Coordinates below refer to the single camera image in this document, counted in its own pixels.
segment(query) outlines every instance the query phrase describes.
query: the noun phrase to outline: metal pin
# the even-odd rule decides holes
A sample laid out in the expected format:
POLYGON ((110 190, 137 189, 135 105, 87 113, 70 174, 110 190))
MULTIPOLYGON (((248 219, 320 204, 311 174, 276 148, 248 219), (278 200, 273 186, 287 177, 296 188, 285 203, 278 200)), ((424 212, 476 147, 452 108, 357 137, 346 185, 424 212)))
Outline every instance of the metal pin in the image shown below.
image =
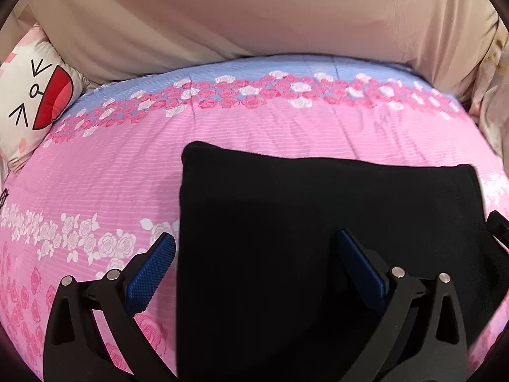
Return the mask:
POLYGON ((438 275, 438 278, 442 283, 449 283, 450 282, 450 275, 447 273, 440 273, 438 275))
POLYGON ((390 272, 394 277, 397 277, 398 279, 404 277, 405 275, 405 271, 401 267, 393 267, 390 272))
POLYGON ((66 275, 63 279, 62 279, 62 286, 68 286, 72 283, 72 277, 69 276, 69 275, 66 275))
POLYGON ((108 273, 106 273, 106 277, 108 280, 116 280, 120 277, 119 270, 110 270, 108 273))

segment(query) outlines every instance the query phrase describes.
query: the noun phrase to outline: folded black garment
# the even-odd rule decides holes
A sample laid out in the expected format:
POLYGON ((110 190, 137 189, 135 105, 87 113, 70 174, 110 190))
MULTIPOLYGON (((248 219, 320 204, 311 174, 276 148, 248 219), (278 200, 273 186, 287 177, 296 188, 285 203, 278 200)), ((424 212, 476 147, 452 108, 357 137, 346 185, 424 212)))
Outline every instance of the folded black garment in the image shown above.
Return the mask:
POLYGON ((334 271, 331 290, 332 238, 343 228, 414 277, 447 272, 469 344, 509 287, 508 257, 487 232, 471 166, 284 159, 198 142, 182 162, 182 378, 244 381, 275 372, 276 362, 293 369, 279 374, 285 380, 346 370, 377 318, 344 272, 334 271))

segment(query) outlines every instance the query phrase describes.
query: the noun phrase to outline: blue gripper pad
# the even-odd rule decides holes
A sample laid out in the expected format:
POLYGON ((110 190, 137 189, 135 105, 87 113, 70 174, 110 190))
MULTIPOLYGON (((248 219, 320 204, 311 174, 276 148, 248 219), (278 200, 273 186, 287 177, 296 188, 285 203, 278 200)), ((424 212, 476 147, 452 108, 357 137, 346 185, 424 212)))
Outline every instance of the blue gripper pad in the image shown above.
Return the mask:
POLYGON ((126 286, 124 307, 131 316, 147 308, 175 258, 177 247, 171 234, 161 235, 153 245, 156 247, 150 249, 152 254, 126 286))
POLYGON ((348 275, 352 279, 360 298, 367 308, 381 313, 385 310, 385 296, 389 288, 380 277, 366 254, 346 230, 337 233, 337 251, 348 275))

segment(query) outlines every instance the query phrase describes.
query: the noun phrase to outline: beige fabric backdrop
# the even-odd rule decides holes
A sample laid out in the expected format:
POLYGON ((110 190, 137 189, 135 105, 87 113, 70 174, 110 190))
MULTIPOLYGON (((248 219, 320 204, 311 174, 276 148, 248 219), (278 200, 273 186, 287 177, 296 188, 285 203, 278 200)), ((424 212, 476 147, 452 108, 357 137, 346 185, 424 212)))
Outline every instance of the beige fabric backdrop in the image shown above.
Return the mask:
MULTIPOLYGON (((26 5, 65 62, 99 84, 239 56, 325 53, 408 63, 460 98, 499 21, 488 0, 22 0, 12 22, 30 17, 26 5)), ((20 33, 2 30, 2 57, 20 33)))

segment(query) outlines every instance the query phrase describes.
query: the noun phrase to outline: cartoon face pillow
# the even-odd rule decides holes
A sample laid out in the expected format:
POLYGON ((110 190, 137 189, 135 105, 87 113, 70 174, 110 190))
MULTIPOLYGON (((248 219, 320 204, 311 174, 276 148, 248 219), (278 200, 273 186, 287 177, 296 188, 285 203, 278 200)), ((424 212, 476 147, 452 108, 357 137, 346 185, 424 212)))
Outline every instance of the cartoon face pillow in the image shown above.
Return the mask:
POLYGON ((21 170, 87 85, 39 24, 21 39, 0 67, 0 156, 12 171, 21 170))

